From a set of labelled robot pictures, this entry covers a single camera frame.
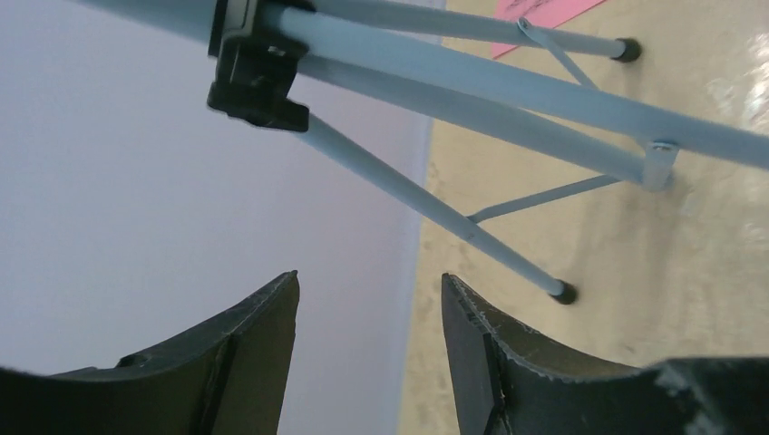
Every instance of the beige floor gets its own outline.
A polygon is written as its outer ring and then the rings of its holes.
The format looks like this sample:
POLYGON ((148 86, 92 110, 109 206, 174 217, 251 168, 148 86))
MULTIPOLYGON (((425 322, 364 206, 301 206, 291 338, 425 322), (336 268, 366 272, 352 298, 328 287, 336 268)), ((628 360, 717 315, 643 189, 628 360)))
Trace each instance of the beige floor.
MULTIPOLYGON (((449 9, 477 15, 492 15, 494 4, 448 0, 449 9)), ((769 134, 764 0, 608 0, 561 28, 632 35, 645 45, 642 60, 630 66, 575 56, 601 89, 769 134)), ((491 53, 486 43, 444 44, 491 53)), ((501 62, 568 79, 546 52, 519 49, 501 62)), ((434 128, 429 189, 465 213, 590 175, 452 125, 434 128)), ((617 362, 769 353, 769 172, 683 153, 677 176, 677 185, 663 194, 615 185, 484 223, 578 285, 582 299, 572 307, 554 304, 425 222, 401 433, 458 433, 440 316, 439 284, 447 271, 551 337, 617 362)))

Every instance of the pink paper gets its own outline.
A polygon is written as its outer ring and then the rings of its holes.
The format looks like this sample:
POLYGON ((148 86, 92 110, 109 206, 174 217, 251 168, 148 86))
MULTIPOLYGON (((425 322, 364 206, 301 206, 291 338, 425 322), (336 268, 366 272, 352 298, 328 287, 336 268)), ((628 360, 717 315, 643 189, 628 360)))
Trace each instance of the pink paper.
MULTIPOLYGON (((525 16, 539 27, 553 28, 566 23, 604 0, 500 0, 494 18, 515 23, 525 16)), ((494 59, 514 49, 516 45, 492 44, 494 59)))

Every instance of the tripod leg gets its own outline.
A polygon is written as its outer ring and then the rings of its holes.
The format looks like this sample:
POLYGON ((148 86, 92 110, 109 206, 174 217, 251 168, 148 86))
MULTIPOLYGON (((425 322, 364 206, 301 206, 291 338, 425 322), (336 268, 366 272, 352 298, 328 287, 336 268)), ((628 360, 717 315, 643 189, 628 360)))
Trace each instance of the tripod leg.
POLYGON ((374 154, 310 114, 309 130, 297 137, 355 174, 454 233, 483 253, 521 274, 562 304, 576 299, 574 287, 559 281, 478 227, 374 154))
POLYGON ((279 7, 267 12, 270 26, 308 44, 318 57, 769 169, 765 136, 323 14, 279 7))
POLYGON ((642 181, 641 157, 521 109, 315 56, 303 59, 299 72, 615 179, 642 181))
MULTIPOLYGON (((515 23, 485 16, 459 14, 431 7, 379 0, 315 0, 318 12, 360 24, 416 34, 436 34, 490 43, 539 47, 515 23)), ((544 30, 563 50, 620 59, 625 40, 605 39, 560 30, 544 30)))

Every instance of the gray metal stand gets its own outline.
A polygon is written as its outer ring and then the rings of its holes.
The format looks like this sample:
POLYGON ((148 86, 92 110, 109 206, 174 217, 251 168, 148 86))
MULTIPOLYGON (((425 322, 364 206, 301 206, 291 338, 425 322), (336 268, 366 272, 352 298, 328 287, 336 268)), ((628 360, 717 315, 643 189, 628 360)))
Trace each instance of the gray metal stand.
MULTIPOLYGON (((205 40, 198 7, 85 0, 205 40)), ((679 150, 769 169, 769 138, 602 92, 566 52, 635 61, 632 39, 604 39, 380 0, 216 1, 209 54, 219 58, 209 106, 253 125, 294 131, 313 148, 526 277, 563 304, 573 286, 478 227, 488 218, 617 181, 666 189, 679 150), (528 45, 549 50, 580 84, 389 31, 528 45), (599 176, 464 217, 342 133, 287 99, 296 73, 536 150, 599 176), (643 155, 546 120, 542 113, 635 139, 643 155)))

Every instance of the white wall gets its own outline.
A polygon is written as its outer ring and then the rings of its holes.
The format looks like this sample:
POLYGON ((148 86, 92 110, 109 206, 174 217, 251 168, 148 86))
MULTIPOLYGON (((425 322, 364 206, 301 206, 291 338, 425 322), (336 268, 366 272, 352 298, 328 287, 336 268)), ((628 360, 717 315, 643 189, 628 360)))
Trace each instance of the white wall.
MULTIPOLYGON (((61 0, 0 14, 0 364, 164 340, 298 269, 283 434, 395 433, 418 217, 289 135, 206 108, 206 47, 61 0)), ((293 98, 422 180, 428 120, 293 98)))

